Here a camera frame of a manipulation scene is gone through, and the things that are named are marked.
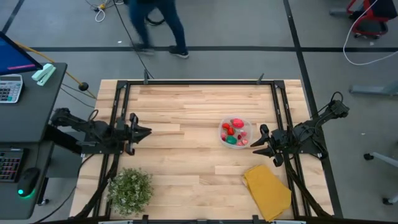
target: green plant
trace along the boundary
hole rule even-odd
[[[141,169],[123,168],[109,183],[108,200],[112,200],[112,209],[124,217],[144,212],[153,196],[151,181],[152,176]]]

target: clear plastic container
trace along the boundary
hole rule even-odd
[[[243,121],[244,126],[242,128],[235,127],[232,124],[232,122],[231,122],[231,120],[234,120],[234,119],[240,119],[241,121]],[[223,128],[223,124],[229,124],[230,128],[234,129],[234,134],[233,135],[228,135],[227,130],[225,130]],[[230,144],[230,143],[224,141],[222,139],[223,133],[226,134],[226,138],[228,136],[234,137],[237,140],[237,143],[236,144]],[[239,117],[239,116],[228,116],[227,118],[224,118],[221,121],[220,125],[218,126],[218,139],[221,141],[221,143],[223,145],[225,145],[226,147],[233,148],[233,149],[244,149],[246,147],[250,147],[250,143],[251,143],[251,140],[252,140],[252,126],[251,126],[251,123],[249,121],[245,120],[244,118]],[[237,145],[237,144],[239,144],[239,142],[241,142],[242,144],[244,142],[246,142],[246,144],[244,144],[242,146]]]

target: chair wheel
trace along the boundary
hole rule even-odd
[[[363,157],[364,157],[365,160],[367,160],[367,161],[374,159],[374,156],[370,155],[369,153],[364,154]]]
[[[383,198],[383,204],[384,205],[393,205],[393,203],[389,202],[388,198]]]
[[[46,205],[46,204],[48,204],[49,202],[50,202],[49,199],[43,199],[43,201],[42,201],[40,204],[38,204],[38,206]]]

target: calculator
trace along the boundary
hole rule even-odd
[[[0,104],[17,103],[23,86],[22,75],[0,76]]]

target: jeans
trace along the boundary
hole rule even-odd
[[[144,47],[150,47],[151,42],[146,25],[144,24],[145,17],[157,7],[162,13],[166,23],[171,28],[177,43],[177,49],[182,52],[187,51],[185,43],[184,28],[181,24],[180,18],[177,15],[175,7],[175,0],[155,0],[154,3],[143,4],[137,3],[137,0],[130,0],[130,18],[131,22],[141,37]]]

